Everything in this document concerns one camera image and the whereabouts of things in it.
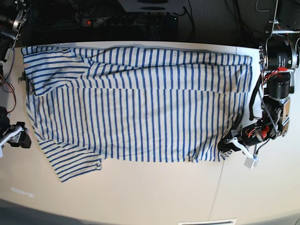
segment vent grille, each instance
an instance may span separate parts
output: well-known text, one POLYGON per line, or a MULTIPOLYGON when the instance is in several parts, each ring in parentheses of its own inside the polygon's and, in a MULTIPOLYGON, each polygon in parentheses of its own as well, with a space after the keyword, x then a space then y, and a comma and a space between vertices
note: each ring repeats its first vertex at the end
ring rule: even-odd
POLYGON ((179 222, 178 225, 234 225, 236 219, 224 219, 204 222, 179 222))

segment white table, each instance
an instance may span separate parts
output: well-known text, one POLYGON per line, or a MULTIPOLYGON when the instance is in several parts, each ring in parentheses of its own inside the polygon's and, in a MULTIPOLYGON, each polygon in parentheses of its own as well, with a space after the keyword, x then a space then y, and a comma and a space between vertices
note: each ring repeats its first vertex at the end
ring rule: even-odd
MULTIPOLYGON (((61 44, 62 47, 90 48, 124 45, 249 55, 254 59, 255 82, 259 75, 257 49, 170 42, 61 44)), ((10 64, 11 59, 4 69, 8 70, 10 64)), ((25 83, 17 81, 22 71, 22 55, 20 49, 16 49, 10 82, 16 90, 17 105, 11 113, 11 123, 24 121, 31 129, 24 104, 25 83)), ((30 149, 6 145, 3 150, 0 199, 66 217, 116 225, 176 225, 178 222, 228 218, 237 218, 237 224, 244 224, 292 214, 300 210, 300 150, 297 142, 300 105, 295 104, 297 99, 300 99, 300 93, 296 92, 292 97, 287 136, 269 142, 260 151, 261 161, 253 170, 243 165, 245 156, 241 152, 233 154, 224 164, 107 159, 103 162, 103 170, 61 183, 31 132, 30 149), (33 197, 13 192, 12 187, 32 193, 33 197)), ((11 109, 12 95, 1 92, 0 105, 11 109)))

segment clothing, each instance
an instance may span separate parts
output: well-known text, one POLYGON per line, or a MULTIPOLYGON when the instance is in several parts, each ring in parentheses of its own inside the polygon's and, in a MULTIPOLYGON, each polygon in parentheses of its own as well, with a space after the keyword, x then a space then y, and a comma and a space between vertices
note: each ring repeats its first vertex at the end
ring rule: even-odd
POLYGON ((241 115, 252 58, 118 47, 22 49, 27 111, 62 182, 107 157, 220 161, 217 144, 241 115))

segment fabric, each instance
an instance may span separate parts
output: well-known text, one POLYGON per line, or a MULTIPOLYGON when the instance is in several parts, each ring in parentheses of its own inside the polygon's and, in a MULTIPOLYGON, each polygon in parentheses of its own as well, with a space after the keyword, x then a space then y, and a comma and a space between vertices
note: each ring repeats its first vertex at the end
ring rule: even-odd
POLYGON ((27 111, 61 181, 116 158, 220 161, 217 144, 243 113, 252 58, 118 47, 22 49, 27 111))

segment wire bundle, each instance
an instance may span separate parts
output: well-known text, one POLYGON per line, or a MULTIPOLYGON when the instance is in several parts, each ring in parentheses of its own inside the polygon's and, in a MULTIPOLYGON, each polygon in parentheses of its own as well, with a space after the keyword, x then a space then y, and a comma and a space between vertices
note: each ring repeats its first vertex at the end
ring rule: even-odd
POLYGON ((0 72, 0 87, 2 87, 2 90, 4 92, 11 93, 14 97, 14 102, 15 102, 13 109, 8 111, 8 113, 11 113, 15 109, 15 106, 16 106, 15 88, 11 83, 8 82, 8 78, 11 75, 11 72, 14 67, 14 63, 15 63, 15 49, 13 49, 13 61, 12 61, 12 64, 11 64, 11 67, 10 67, 7 77, 5 78, 3 73, 0 72))

